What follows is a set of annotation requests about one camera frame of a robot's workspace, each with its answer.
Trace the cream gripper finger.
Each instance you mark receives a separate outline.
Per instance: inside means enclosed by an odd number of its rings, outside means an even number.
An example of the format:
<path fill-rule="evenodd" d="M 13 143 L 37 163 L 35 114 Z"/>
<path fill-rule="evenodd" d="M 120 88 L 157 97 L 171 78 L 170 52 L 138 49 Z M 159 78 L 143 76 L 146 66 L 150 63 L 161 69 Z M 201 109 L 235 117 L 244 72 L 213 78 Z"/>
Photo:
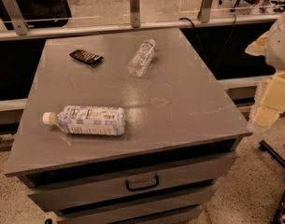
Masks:
<path fill-rule="evenodd" d="M 251 109 L 251 124 L 269 129 L 285 111 L 285 71 L 258 84 Z"/>
<path fill-rule="evenodd" d="M 265 32 L 260 35 L 255 41 L 250 43 L 245 52 L 251 56 L 264 56 L 265 55 L 265 44 L 269 36 L 269 32 Z"/>

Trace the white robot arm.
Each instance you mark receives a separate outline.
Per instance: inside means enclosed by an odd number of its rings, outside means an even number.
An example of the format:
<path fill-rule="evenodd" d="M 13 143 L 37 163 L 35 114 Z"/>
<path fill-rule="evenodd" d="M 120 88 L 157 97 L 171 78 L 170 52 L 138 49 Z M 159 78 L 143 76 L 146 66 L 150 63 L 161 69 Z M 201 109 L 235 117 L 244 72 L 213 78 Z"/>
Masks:
<path fill-rule="evenodd" d="M 257 85 L 249 113 L 248 129 L 260 133 L 270 129 L 285 111 L 285 11 L 245 52 L 264 56 L 265 62 L 276 69 L 273 76 Z"/>

